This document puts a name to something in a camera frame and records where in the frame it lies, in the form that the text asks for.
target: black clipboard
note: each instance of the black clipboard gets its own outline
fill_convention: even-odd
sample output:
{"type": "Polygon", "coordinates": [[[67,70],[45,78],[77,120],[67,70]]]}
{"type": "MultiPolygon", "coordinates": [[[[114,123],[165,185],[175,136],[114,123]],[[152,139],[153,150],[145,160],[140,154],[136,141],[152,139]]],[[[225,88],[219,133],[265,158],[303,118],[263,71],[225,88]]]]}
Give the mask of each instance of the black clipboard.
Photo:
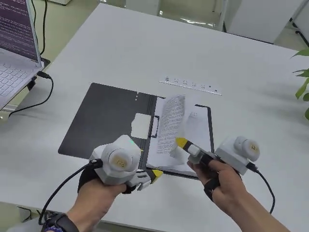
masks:
{"type": "MultiPolygon", "coordinates": [[[[151,116],[147,139],[132,137],[141,148],[140,169],[146,169],[147,157],[152,135],[157,96],[132,90],[92,83],[87,91],[68,131],[59,154],[88,159],[92,151],[103,144],[114,142],[121,135],[131,134],[131,123],[136,113],[151,116]]],[[[208,108],[211,151],[214,152],[211,109],[208,108]]],[[[166,174],[193,178],[183,174],[164,172],[166,174]]]]}

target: floor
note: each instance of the floor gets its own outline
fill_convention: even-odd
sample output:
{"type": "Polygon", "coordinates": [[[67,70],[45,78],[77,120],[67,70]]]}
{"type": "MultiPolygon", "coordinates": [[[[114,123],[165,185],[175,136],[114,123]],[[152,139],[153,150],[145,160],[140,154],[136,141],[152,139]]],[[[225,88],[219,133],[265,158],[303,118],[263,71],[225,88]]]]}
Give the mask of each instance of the floor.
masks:
{"type": "MultiPolygon", "coordinates": [[[[124,7],[125,0],[106,0],[108,4],[124,7]]],[[[44,1],[34,0],[37,10],[36,31],[39,36],[39,45],[42,49],[42,19],[44,12],[44,1]]],[[[87,19],[91,12],[98,5],[98,0],[72,0],[67,6],[62,6],[52,2],[48,3],[48,12],[46,19],[46,50],[43,55],[51,61],[55,60],[60,51],[69,42],[81,24],[87,19]]],[[[212,21],[217,19],[220,12],[220,5],[215,7],[213,0],[162,0],[160,10],[162,16],[166,14],[176,15],[175,18],[186,16],[187,18],[202,21],[212,21]]],[[[306,44],[295,34],[293,27],[287,25],[280,36],[276,39],[275,45],[290,48],[293,50],[302,50],[307,48],[306,44]]],[[[22,91],[11,104],[18,105],[28,93],[22,91]]],[[[8,114],[0,112],[0,123],[5,123],[8,114]]],[[[15,205],[0,203],[0,232],[6,231],[9,227],[20,222],[19,210],[15,205]]],[[[118,232],[141,232],[141,230],[128,229],[110,224],[100,224],[101,231],[118,232]]]]}

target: laptop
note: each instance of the laptop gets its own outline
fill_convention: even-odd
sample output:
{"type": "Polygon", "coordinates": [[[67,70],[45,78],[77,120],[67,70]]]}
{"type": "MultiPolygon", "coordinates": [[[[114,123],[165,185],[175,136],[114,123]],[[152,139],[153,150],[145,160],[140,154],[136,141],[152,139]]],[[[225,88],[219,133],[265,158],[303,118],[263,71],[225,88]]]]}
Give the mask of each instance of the laptop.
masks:
{"type": "Polygon", "coordinates": [[[0,110],[43,68],[30,0],[0,0],[0,110]]]}

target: laptop screen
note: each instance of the laptop screen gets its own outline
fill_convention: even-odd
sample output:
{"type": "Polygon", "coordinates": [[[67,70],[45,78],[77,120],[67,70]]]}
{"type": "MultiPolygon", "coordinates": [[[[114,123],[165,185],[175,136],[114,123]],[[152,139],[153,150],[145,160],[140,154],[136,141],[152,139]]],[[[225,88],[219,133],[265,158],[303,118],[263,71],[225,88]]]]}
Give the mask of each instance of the laptop screen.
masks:
{"type": "Polygon", "coordinates": [[[0,0],[0,48],[38,60],[26,0],[0,0]]]}

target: clipboard clip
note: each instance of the clipboard clip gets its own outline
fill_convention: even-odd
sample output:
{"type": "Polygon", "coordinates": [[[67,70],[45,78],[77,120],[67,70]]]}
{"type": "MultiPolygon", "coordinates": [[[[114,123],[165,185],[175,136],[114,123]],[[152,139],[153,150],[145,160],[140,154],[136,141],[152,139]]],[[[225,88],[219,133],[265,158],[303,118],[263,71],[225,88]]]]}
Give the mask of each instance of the clipboard clip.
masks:
{"type": "Polygon", "coordinates": [[[160,116],[158,116],[158,115],[151,117],[151,125],[150,125],[150,129],[149,129],[149,138],[156,138],[158,136],[159,120],[160,120],[160,116]],[[156,127],[155,135],[152,135],[155,118],[158,120],[158,124],[157,124],[157,127],[156,127]]]}

